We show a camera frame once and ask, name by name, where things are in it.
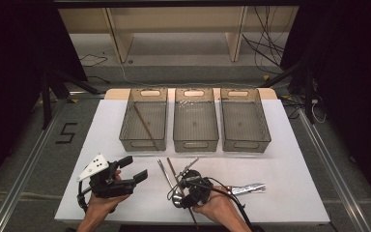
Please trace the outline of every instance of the floor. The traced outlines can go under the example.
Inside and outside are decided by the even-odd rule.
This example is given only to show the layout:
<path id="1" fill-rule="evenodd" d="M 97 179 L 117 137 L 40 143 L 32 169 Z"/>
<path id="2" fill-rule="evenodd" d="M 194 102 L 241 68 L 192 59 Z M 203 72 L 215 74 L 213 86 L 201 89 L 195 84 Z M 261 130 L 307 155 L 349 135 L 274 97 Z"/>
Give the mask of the floor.
<path id="1" fill-rule="evenodd" d="M 246 36 L 251 40 L 259 38 L 259 34 Z M 254 87 L 264 83 L 266 75 L 273 77 L 273 73 L 280 72 L 271 62 L 256 55 L 246 42 L 242 44 L 239 61 L 231 62 L 221 34 L 135 35 L 123 65 L 116 62 L 108 35 L 71 35 L 71 38 L 89 76 L 89 84 L 101 90 L 144 85 Z M 286 38 L 283 34 L 279 45 L 283 46 Z M 263 51 L 271 57 L 265 48 Z M 288 83 L 289 78 L 273 86 L 278 96 L 289 95 Z M 76 224 L 65 224 L 53 218 L 102 96 L 84 94 L 73 85 L 68 87 L 72 92 L 68 100 L 56 101 L 52 97 L 54 123 L 47 130 L 42 130 L 42 102 L 36 103 L 12 155 L 0 168 L 0 215 L 6 213 L 0 218 L 5 219 L 1 226 L 4 231 L 64 231 L 68 226 L 76 227 Z M 291 101 L 301 101 L 301 96 L 290 98 Z M 283 101 L 287 105 L 287 117 L 292 118 L 291 126 L 332 224 L 261 226 L 265 231 L 371 231 L 371 188 L 357 163 L 352 162 L 335 125 L 327 117 L 324 123 L 307 126 L 303 109 L 292 105 L 291 101 Z M 322 122 L 324 110 L 315 108 L 315 113 Z M 73 133 L 72 139 L 65 132 Z M 315 139 L 310 134 L 320 135 L 321 140 L 317 143 L 323 142 L 322 149 L 315 146 Z M 327 154 L 342 180 L 339 184 L 332 177 L 329 161 L 324 160 Z M 351 200 L 360 209 L 361 218 L 349 213 L 350 204 L 338 191 L 343 188 L 348 190 Z M 366 223 L 367 227 L 360 229 L 363 226 L 357 225 L 356 221 Z M 103 224 L 98 229 L 118 230 L 116 224 Z"/>

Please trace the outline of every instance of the transparent plastic bin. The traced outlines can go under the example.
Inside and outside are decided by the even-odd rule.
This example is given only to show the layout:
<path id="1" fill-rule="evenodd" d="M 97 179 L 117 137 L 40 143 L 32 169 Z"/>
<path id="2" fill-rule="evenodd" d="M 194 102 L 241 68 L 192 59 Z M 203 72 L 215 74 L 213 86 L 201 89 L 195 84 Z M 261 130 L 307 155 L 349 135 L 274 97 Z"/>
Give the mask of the transparent plastic bin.
<path id="1" fill-rule="evenodd" d="M 271 142 L 258 89 L 221 89 L 224 152 L 264 153 Z"/>
<path id="2" fill-rule="evenodd" d="M 165 151 L 167 89 L 131 89 L 120 131 L 127 152 Z"/>
<path id="3" fill-rule="evenodd" d="M 175 151 L 215 152 L 218 138 L 213 89 L 176 89 Z"/>

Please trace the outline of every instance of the person's arm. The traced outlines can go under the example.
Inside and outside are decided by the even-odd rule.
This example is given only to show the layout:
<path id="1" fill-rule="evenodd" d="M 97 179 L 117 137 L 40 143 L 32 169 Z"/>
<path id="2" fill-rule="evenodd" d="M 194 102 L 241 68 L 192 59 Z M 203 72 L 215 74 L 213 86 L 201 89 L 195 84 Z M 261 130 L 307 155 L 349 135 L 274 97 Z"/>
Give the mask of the person's arm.
<path id="1" fill-rule="evenodd" d="M 239 215 L 233 202 L 216 191 L 211 191 L 209 201 L 192 207 L 195 213 L 203 214 L 212 221 L 223 224 L 231 232 L 250 232 L 248 225 Z"/>
<path id="2" fill-rule="evenodd" d="M 120 170 L 116 171 L 116 179 L 122 180 L 119 176 Z M 77 228 L 77 232 L 92 232 L 104 221 L 110 211 L 114 210 L 117 205 L 126 200 L 129 195 L 123 195 L 111 198 L 97 198 L 92 193 L 89 200 L 89 207 L 86 216 Z"/>

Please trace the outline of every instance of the hand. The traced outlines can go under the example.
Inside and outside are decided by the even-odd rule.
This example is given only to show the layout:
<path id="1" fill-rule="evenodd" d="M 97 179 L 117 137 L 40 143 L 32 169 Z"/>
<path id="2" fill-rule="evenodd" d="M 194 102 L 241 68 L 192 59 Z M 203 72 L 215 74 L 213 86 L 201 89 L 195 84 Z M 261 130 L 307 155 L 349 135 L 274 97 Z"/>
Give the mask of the hand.
<path id="1" fill-rule="evenodd" d="M 116 180 L 121 181 L 121 170 L 116 170 Z M 96 228 L 104 221 L 110 211 L 114 210 L 120 202 L 126 200 L 130 195 L 122 195 L 110 198 L 97 198 L 92 193 L 89 200 L 89 208 L 86 216 L 77 228 L 78 232 L 95 231 Z"/>
<path id="2" fill-rule="evenodd" d="M 214 188 L 226 192 L 223 187 Z M 231 199 L 219 192 L 212 190 L 208 202 L 204 205 L 193 206 L 192 211 L 223 224 L 230 231 L 251 231 L 239 215 Z"/>

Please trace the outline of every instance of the white tabletop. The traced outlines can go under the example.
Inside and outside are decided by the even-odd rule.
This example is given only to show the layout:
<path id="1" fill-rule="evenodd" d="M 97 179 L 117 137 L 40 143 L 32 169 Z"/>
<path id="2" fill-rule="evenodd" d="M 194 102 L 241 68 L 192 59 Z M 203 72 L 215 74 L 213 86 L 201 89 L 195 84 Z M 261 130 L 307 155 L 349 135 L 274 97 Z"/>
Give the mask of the white tabletop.
<path id="1" fill-rule="evenodd" d="M 295 139 L 290 123 L 279 100 L 263 100 L 272 142 L 264 154 L 225 153 L 222 151 L 219 103 L 216 113 L 220 140 L 215 153 L 178 154 L 174 152 L 173 118 L 174 102 L 169 99 L 167 119 L 167 150 L 164 152 L 127 153 L 119 140 L 120 128 L 125 115 L 127 101 L 102 100 L 89 129 L 71 179 L 65 190 L 55 219 L 76 222 L 84 218 L 84 212 L 76 200 L 77 176 L 97 155 L 102 153 L 107 160 L 114 161 L 133 156 L 133 163 L 122 169 L 122 178 L 148 170 L 147 180 L 138 184 L 134 194 L 119 204 L 116 212 L 108 215 L 107 221 L 136 224 L 193 224 L 188 210 L 175 208 L 166 198 L 170 190 L 157 159 L 164 164 L 172 182 L 174 177 L 166 158 L 169 157 L 179 173 L 200 157 L 192 169 L 204 177 L 213 177 L 224 185 L 244 186 L 264 183 L 264 193 L 239 196 L 245 211 L 253 223 L 298 223 L 325 224 L 329 218 L 318 191 L 312 181 Z M 195 214 L 199 224 L 211 224 L 202 215 Z"/>

